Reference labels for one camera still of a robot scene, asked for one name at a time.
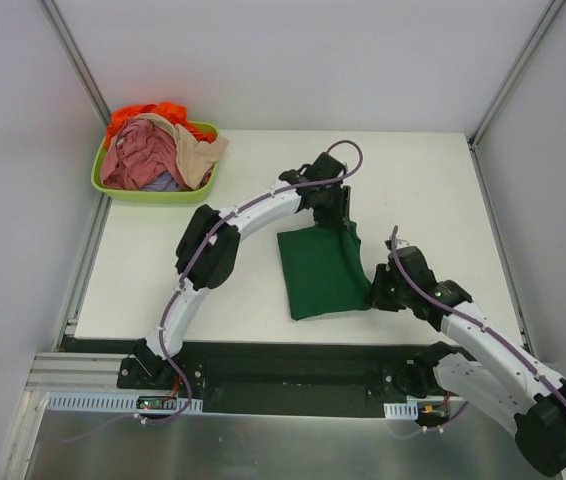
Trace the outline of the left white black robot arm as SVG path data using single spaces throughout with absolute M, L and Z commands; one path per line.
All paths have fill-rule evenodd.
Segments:
M 355 172 L 323 152 L 313 163 L 283 172 L 243 203 L 223 209 L 198 207 L 176 248 L 174 292 L 158 324 L 133 347 L 142 380 L 154 389 L 172 382 L 175 367 L 170 359 L 180 352 L 203 300 L 233 273 L 242 241 L 303 210 L 311 210 L 319 222 L 341 220 L 349 195 L 343 181 Z

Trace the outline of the dark green t shirt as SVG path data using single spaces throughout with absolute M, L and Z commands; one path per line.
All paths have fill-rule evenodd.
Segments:
M 370 308 L 356 223 L 280 232 L 277 242 L 293 320 Z

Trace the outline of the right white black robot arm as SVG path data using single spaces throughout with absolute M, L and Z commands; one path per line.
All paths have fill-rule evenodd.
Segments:
M 447 338 L 417 354 L 395 387 L 415 398 L 440 389 L 460 395 L 508 432 L 537 472 L 562 473 L 566 378 L 501 333 L 460 285 L 437 280 L 419 248 L 386 245 L 388 260 L 376 267 L 368 303 L 409 310 Z

